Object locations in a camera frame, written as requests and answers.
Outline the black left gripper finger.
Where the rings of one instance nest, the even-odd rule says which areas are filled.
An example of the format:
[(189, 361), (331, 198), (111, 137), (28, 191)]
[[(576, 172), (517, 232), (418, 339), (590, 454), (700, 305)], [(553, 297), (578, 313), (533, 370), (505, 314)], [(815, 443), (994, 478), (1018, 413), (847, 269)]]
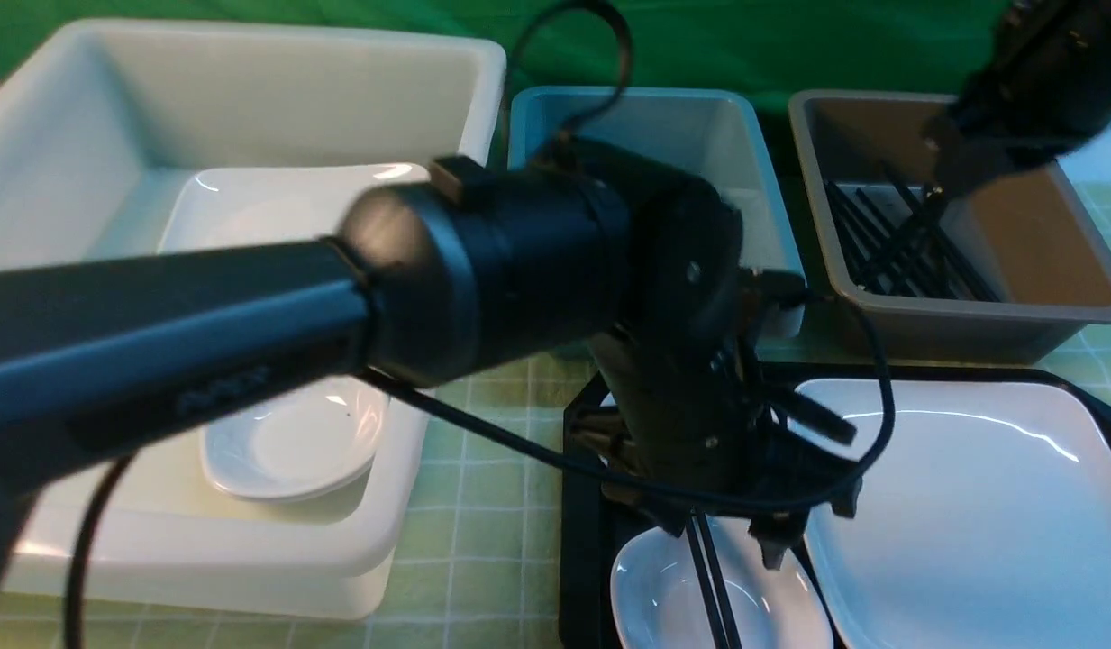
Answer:
[(788, 551), (801, 545), (807, 520), (807, 515), (760, 515), (751, 519), (749, 535), (760, 545), (765, 570), (781, 570)]

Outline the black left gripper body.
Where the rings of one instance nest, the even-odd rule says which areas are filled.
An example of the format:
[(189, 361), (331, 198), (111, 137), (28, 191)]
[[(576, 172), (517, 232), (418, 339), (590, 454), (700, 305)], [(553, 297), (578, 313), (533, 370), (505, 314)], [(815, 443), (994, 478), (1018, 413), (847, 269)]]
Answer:
[(691, 510), (751, 520), (827, 505), (855, 518), (864, 461), (830, 453), (793, 427), (851, 446), (857, 426), (794, 387), (770, 382), (744, 338), (679, 356), (600, 335), (589, 350), (614, 405), (580, 410), (570, 439), (613, 472), (670, 488), (662, 496), (610, 483), (613, 501), (672, 535), (682, 533)]

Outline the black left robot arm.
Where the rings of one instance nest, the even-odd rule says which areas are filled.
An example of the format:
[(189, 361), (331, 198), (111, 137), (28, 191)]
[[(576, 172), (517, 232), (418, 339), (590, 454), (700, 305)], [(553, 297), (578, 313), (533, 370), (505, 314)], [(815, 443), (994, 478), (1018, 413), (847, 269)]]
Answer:
[[(798, 536), (787, 515), (855, 515), (894, 402), (860, 316), (883, 391), (875, 443), (844, 460), (774, 422), (843, 446), (857, 435), (762, 377), (751, 345), (765, 316), (820, 296), (752, 284), (742, 240), (741, 214), (710, 182), (559, 134), (510, 171), (436, 160), (426, 182), (367, 190), (316, 240), (0, 271), (0, 583), (46, 488), (110, 462), (69, 565), (80, 611), (89, 546), (136, 453), (329, 375), (624, 486), (673, 535), (691, 513), (749, 518), (775, 568)], [(631, 438), (589, 430), (605, 467), (426, 395), (579, 340)]]

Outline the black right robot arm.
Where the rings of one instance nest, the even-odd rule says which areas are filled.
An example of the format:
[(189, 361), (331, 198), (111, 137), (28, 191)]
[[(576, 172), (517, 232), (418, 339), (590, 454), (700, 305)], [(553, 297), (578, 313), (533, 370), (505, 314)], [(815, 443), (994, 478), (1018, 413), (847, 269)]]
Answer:
[[(810, 184), (824, 180), (823, 166), (872, 179), (877, 160), (904, 161), (910, 177), (933, 184), (870, 259), (868, 271), (878, 272), (947, 209), (1001, 179), (1034, 192), (993, 190), (1011, 208), (1063, 200), (1055, 160), (1111, 123), (1111, 1), (1015, 1), (997, 24), (988, 64), (955, 97), (803, 91), (789, 112)], [(835, 299), (877, 346), (910, 357), (1031, 361), (1085, 324), (1087, 311), (1111, 321), (1111, 290), (1102, 304), (877, 297), (865, 307), (858, 286), (841, 284)]]

